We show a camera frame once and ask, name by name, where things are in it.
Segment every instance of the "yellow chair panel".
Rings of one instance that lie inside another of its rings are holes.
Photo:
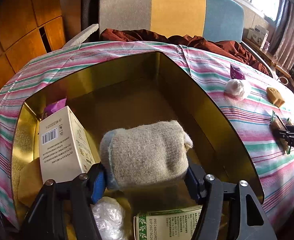
[[[164,35],[202,36],[206,0],[151,0],[151,31]]]

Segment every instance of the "rumpled brown fabric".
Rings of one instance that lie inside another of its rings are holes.
[[[268,75],[268,71],[255,57],[248,52],[247,49],[241,46],[236,41],[220,41],[212,42],[207,41],[201,36],[179,36],[174,35],[166,38],[155,32],[148,30],[134,30],[134,31],[118,31],[114,29],[105,29],[100,34],[101,41],[157,41],[174,45],[185,45],[196,49],[213,52],[244,64],[247,64],[260,72]]]

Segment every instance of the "white plastic bag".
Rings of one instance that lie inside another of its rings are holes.
[[[102,197],[95,205],[91,205],[102,240],[127,240],[123,228],[125,210],[110,197]]]
[[[240,100],[244,100],[251,93],[251,90],[252,86],[246,79],[230,79],[225,87],[226,93]]]

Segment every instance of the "white product box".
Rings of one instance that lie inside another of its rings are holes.
[[[134,217],[135,240],[190,240],[202,206],[148,212]]]
[[[43,183],[73,180],[96,163],[85,130],[68,106],[40,122],[39,153]]]
[[[256,25],[254,30],[249,30],[247,38],[253,42],[255,42],[260,49],[263,49],[265,42],[268,37],[268,30],[263,28],[260,25]]]

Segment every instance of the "small snack package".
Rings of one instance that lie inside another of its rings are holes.
[[[273,130],[284,130],[286,131],[286,126],[284,125],[283,121],[279,118],[279,116],[273,111],[272,118],[270,121],[270,127]],[[287,154],[291,153],[291,147],[288,147],[288,143],[285,139],[279,138],[280,143],[283,146],[284,151]]]
[[[240,70],[240,68],[232,64],[230,65],[230,77],[231,79],[246,79],[244,73]]]
[[[59,111],[60,109],[64,108],[66,106],[66,101],[67,101],[67,98],[64,98],[52,104],[47,105],[45,109],[43,110],[42,120],[52,115],[53,113]]]

